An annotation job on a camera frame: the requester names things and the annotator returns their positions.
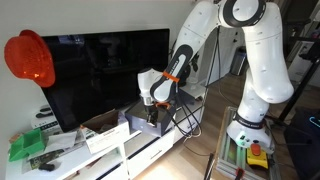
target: wooden floor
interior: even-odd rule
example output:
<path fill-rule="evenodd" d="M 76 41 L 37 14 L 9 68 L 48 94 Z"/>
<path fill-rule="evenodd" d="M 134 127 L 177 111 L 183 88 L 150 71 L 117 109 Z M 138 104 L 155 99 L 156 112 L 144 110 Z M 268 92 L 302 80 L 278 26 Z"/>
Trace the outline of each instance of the wooden floor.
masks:
<path fill-rule="evenodd" d="M 244 87 L 244 76 L 227 75 L 220 81 L 220 90 L 222 94 L 231 102 L 226 100 L 219 93 L 219 83 L 215 82 L 209 86 L 209 91 L 205 103 L 201 127 L 202 135 L 198 138 L 188 139 L 185 144 L 183 140 L 178 141 L 160 159 L 141 173 L 136 180 L 155 180 L 155 179 L 179 179 L 179 180 L 197 180 L 203 179 L 207 166 L 208 156 L 199 156 L 187 148 L 199 154 L 208 155 L 216 150 L 221 120 L 223 119 L 224 110 L 227 106 L 237 107 L 240 104 Z M 271 105 L 269 114 L 279 117 L 286 103 Z M 309 108 L 320 107 L 320 88 L 307 87 L 299 98 L 296 106 L 305 106 Z M 287 116 L 286 123 L 294 115 L 294 108 Z M 283 128 L 274 128 L 272 131 L 278 142 L 285 142 L 282 136 Z M 291 158 L 285 146 L 277 146 L 276 151 L 279 163 L 291 165 Z M 298 179 L 295 170 L 292 167 L 281 165 L 280 171 L 282 179 Z"/>

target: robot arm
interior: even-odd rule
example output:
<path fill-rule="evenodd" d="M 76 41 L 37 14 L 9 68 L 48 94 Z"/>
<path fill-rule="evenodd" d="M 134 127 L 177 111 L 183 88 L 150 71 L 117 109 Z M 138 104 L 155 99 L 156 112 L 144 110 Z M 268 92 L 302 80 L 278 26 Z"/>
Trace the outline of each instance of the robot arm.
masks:
<path fill-rule="evenodd" d="M 250 66 L 237 116 L 227 132 L 241 147 L 258 142 L 270 149 L 271 138 L 264 131 L 262 119 L 269 103 L 283 102 L 293 93 L 282 53 L 281 16 L 273 3 L 264 0 L 199 2 L 181 28 L 168 67 L 150 87 L 150 96 L 156 102 L 168 102 L 175 96 L 183 70 L 211 31 L 220 25 L 243 28 Z"/>

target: paper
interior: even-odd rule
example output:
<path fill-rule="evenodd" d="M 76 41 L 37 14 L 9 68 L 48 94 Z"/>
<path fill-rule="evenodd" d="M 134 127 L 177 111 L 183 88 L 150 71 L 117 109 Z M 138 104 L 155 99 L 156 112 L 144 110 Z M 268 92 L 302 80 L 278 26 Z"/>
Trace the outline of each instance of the paper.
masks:
<path fill-rule="evenodd" d="M 70 148 L 74 145 L 77 131 L 49 136 L 49 140 L 44 153 Z"/>

